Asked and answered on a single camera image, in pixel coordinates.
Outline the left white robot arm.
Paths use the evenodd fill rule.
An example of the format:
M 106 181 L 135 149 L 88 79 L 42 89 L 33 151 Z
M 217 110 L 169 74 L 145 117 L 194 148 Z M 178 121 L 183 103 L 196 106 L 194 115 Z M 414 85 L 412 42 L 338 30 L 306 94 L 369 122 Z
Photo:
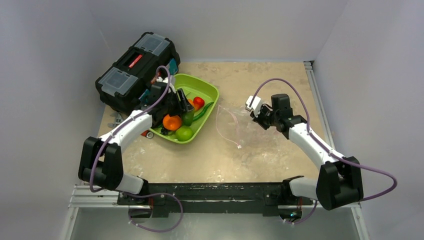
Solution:
M 136 204 L 146 203 L 149 191 L 145 180 L 124 172 L 123 152 L 143 132 L 161 125 L 164 117 L 193 110 L 182 88 L 166 81 L 153 84 L 147 101 L 138 104 L 122 123 L 100 137 L 91 136 L 84 141 L 78 178 L 91 187 L 97 186 L 99 191 L 126 192 Z

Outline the dark fake grape bunch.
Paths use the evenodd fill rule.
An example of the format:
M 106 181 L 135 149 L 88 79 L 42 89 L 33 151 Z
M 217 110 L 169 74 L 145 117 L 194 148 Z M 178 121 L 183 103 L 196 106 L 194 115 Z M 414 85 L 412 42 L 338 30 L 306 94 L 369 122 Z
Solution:
M 164 136 L 169 136 L 169 135 L 174 134 L 174 131 L 172 131 L 172 130 L 168 130 L 168 129 L 166 129 L 165 127 L 162 127 L 162 128 L 160 129 L 160 133 L 161 133 L 162 135 L 164 135 Z

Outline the green fake chili pepper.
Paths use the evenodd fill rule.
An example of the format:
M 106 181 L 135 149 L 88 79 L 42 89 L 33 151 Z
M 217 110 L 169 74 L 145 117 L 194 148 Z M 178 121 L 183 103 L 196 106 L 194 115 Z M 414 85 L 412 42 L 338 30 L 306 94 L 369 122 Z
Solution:
M 207 103 L 200 111 L 198 111 L 194 117 L 193 117 L 193 121 L 197 121 L 199 119 L 201 119 L 208 111 L 208 109 L 214 104 L 214 102 L 209 102 Z

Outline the clear zip top bag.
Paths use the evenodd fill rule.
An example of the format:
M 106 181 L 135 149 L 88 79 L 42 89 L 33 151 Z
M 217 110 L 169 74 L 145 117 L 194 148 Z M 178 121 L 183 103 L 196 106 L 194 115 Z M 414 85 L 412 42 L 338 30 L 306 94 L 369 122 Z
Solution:
M 226 143 L 239 150 L 255 147 L 259 142 L 258 134 L 262 131 L 243 107 L 221 104 L 217 106 L 215 128 Z

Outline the green fake apple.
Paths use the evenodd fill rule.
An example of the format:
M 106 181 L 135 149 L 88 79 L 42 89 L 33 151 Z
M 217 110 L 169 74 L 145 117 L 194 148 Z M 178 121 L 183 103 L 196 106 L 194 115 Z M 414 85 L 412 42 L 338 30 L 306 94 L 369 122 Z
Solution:
M 194 136 L 194 131 L 189 126 L 181 126 L 175 131 L 176 139 L 179 142 L 186 142 Z

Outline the orange fake orange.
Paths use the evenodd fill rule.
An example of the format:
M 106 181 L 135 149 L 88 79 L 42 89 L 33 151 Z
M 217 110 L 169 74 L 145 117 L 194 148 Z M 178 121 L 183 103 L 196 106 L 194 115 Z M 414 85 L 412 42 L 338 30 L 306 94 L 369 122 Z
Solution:
M 170 116 L 167 114 L 162 120 L 162 125 L 169 131 L 176 131 L 183 125 L 183 121 L 178 115 Z

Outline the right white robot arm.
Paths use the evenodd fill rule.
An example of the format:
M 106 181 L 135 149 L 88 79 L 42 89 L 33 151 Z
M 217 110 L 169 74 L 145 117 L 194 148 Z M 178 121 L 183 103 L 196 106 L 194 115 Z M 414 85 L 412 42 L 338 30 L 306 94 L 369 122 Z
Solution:
M 309 127 L 301 115 L 294 115 L 287 94 L 275 94 L 271 105 L 250 96 L 246 108 L 253 121 L 264 130 L 275 127 L 297 145 L 319 170 L 317 179 L 295 176 L 283 181 L 280 196 L 288 204 L 300 197 L 318 201 L 326 210 L 356 203 L 364 198 L 359 161 L 332 149 Z

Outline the lime green plastic tray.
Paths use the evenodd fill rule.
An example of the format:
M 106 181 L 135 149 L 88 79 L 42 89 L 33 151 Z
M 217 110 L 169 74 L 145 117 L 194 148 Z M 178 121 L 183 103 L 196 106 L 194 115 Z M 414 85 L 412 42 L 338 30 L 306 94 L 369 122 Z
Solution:
M 198 77 L 188 75 L 185 73 L 177 73 L 175 76 L 175 88 L 182 89 L 185 96 L 188 99 L 194 99 L 200 97 L 205 101 L 205 106 L 201 108 L 199 112 L 195 114 L 197 117 L 200 113 L 204 113 L 202 116 L 198 116 L 190 126 L 193 131 L 193 136 L 186 141 L 179 141 L 174 132 L 170 134 L 162 134 L 162 126 L 151 128 L 150 131 L 158 137 L 164 138 L 176 144 L 188 144 L 196 138 L 198 133 L 203 128 L 204 124 L 209 119 L 215 106 L 217 105 L 220 97 L 219 90 L 211 83 L 204 81 Z

